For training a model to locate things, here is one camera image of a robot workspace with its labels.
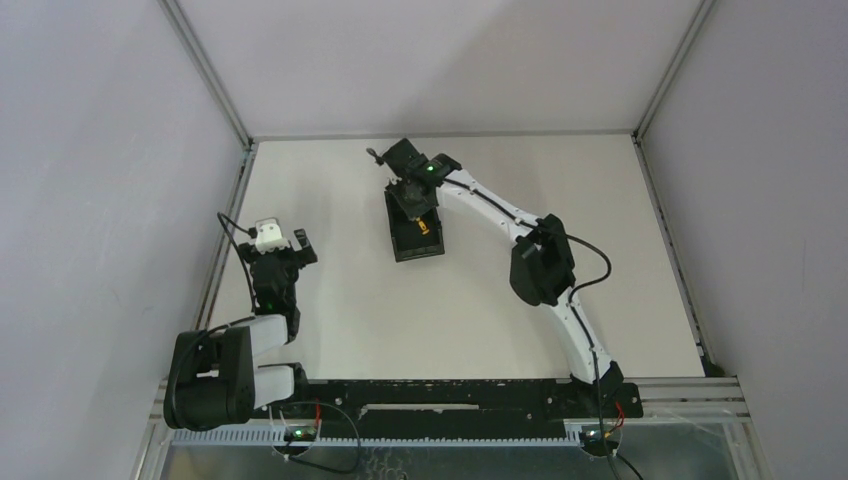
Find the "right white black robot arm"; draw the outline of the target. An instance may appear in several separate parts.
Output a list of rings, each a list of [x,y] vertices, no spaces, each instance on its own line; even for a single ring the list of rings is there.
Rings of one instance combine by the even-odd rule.
[[[578,295],[580,290],[609,278],[609,257],[568,234],[558,216],[534,215],[509,203],[444,153],[427,157],[407,138],[382,153],[368,153],[376,164],[393,173],[395,178],[386,191],[409,221],[420,224],[425,214],[442,207],[486,221],[506,236],[510,246],[509,285],[521,301],[547,310],[560,326],[570,377],[580,385],[579,406],[592,416],[605,415],[613,408],[624,375],[589,321]],[[573,244],[603,260],[605,271],[597,280],[578,283]]]

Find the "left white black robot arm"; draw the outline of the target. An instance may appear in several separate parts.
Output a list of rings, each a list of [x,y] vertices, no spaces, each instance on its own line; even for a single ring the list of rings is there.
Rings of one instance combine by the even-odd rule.
[[[207,431],[243,424],[272,403],[290,417],[310,409],[313,392],[300,363],[260,360],[292,343],[300,330],[296,283],[318,258],[305,230],[295,230],[294,239],[296,246],[277,225],[259,225],[254,243],[238,247],[251,280],[254,314],[177,336],[163,403],[170,428]]]

